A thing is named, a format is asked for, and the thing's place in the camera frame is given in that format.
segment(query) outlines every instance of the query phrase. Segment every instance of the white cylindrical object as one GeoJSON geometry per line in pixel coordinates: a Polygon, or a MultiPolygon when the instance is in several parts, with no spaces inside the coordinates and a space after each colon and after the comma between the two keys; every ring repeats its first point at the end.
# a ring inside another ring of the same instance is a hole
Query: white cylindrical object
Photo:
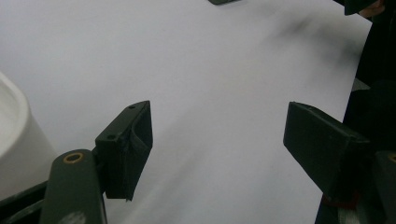
{"type": "Polygon", "coordinates": [[[26,97],[0,72],[0,200],[48,179],[56,156],[26,97]]]}

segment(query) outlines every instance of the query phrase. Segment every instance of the hole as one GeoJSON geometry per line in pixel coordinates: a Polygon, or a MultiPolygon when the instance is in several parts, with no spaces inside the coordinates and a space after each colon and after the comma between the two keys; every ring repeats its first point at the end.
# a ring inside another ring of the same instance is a hole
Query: hole
{"type": "Polygon", "coordinates": [[[82,161],[84,154],[81,152],[70,153],[69,155],[64,157],[64,163],[73,164],[79,161],[82,161]]]}
{"type": "Polygon", "coordinates": [[[107,136],[107,139],[108,140],[113,140],[113,139],[115,139],[116,138],[116,135],[114,135],[114,134],[111,134],[111,135],[108,135],[107,136]]]}
{"type": "Polygon", "coordinates": [[[391,153],[388,155],[389,159],[396,163],[396,153],[391,153]]]}

